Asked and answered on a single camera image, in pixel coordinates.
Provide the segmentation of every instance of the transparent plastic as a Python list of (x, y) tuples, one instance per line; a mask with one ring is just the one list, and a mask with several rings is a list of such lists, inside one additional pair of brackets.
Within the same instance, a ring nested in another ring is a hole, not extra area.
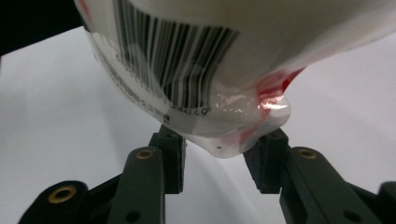
[(309, 64), (396, 28), (393, 0), (75, 0), (97, 59), (132, 102), (219, 158), (290, 115)]

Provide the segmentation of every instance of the white background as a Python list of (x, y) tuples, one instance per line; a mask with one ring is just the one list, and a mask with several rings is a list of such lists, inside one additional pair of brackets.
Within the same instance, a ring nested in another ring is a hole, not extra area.
[[(287, 90), (290, 145), (322, 152), (370, 191), (396, 180), (396, 35), (309, 66)], [(81, 28), (4, 57), (0, 74), (0, 219), (17, 223), (64, 180), (95, 187), (121, 172), (160, 123), (123, 97)], [(285, 223), (278, 195), (260, 195), (243, 156), (189, 143), (185, 188), (166, 196), (172, 224)]]

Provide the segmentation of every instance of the barcode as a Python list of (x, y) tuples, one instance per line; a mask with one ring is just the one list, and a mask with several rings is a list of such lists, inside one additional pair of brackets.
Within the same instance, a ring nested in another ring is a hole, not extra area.
[(209, 109), (212, 78), (238, 36), (219, 26), (161, 20), (114, 1), (118, 59), (145, 89), (173, 107)]

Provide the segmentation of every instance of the plastic package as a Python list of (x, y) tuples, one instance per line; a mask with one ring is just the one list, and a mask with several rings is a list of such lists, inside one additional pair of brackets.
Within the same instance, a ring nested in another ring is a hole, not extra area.
[(118, 88), (219, 158), (283, 125), (309, 64), (395, 31), (394, 0), (75, 0)]

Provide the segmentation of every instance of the white plastic bag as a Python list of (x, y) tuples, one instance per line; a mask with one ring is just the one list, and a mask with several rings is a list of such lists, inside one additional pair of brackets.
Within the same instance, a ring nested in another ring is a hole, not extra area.
[(394, 0), (75, 0), (118, 88), (228, 158), (283, 125), (309, 64), (392, 33)]

